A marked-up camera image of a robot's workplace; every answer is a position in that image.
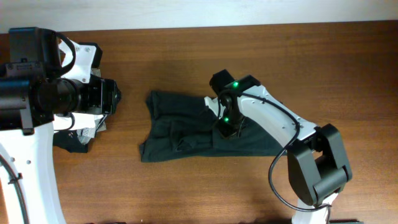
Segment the dark green Nike t-shirt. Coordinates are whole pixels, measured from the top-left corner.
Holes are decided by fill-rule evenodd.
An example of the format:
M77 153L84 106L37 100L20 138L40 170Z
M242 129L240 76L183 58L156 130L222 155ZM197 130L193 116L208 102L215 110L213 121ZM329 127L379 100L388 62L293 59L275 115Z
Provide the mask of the dark green Nike t-shirt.
M205 106L203 97L152 91L146 105L151 129L139 146L142 162L193 156L276 156L282 150L282 145L248 118L239 136L223 138L213 127L216 116Z

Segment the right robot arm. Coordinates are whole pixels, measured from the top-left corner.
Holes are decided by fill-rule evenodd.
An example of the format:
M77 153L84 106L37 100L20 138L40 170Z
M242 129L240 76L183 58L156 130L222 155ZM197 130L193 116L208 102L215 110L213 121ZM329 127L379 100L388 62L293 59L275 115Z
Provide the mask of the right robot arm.
M282 146L270 165L268 182L275 196L295 210L291 222L329 223L333 201L353 177L339 130L295 114L251 75L236 80L222 70L212 76L210 86L217 97L205 97L205 104L216 115L215 126L223 137L236 135L242 120L249 118ZM283 199L273 185L274 167L282 155L287 156L297 205Z

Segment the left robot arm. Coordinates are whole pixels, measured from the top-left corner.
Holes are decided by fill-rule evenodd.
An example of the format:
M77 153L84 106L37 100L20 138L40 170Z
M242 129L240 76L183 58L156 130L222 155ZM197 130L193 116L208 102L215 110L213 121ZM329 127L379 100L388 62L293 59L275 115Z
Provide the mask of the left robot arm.
M39 27L9 30L1 65L1 186L10 223L64 223L53 136L100 128L116 112L114 80L93 73L102 50Z

